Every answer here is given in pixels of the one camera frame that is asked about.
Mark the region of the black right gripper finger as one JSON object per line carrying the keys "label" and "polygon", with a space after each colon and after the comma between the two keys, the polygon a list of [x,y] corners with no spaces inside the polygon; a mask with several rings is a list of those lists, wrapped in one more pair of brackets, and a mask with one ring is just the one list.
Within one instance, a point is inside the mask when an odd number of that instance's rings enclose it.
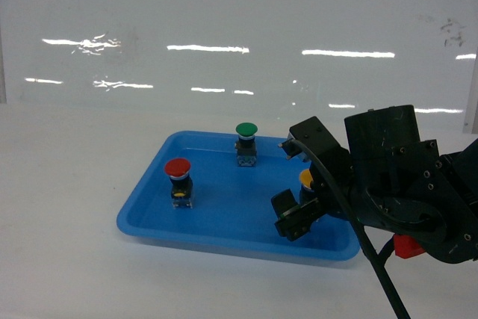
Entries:
{"label": "black right gripper finger", "polygon": [[273,196],[271,205],[277,216],[276,231],[289,241],[310,232],[312,223],[324,215],[324,207],[317,199],[300,204],[290,189]]}
{"label": "black right gripper finger", "polygon": [[279,148],[284,151],[287,160],[291,160],[292,158],[298,158],[299,160],[301,160],[301,162],[304,163],[311,161],[310,156],[308,154],[309,150],[304,143],[300,142],[297,139],[287,139],[286,141],[279,144]]}

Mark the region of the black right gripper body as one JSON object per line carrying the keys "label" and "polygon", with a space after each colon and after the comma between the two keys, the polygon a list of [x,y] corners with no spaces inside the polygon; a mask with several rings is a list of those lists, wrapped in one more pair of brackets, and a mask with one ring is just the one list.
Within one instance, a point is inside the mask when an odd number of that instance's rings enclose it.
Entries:
{"label": "black right gripper body", "polygon": [[411,105],[344,121],[352,175],[345,183],[312,170],[324,212],[413,238],[430,256],[457,264],[477,258],[477,144],[442,154],[421,140]]}

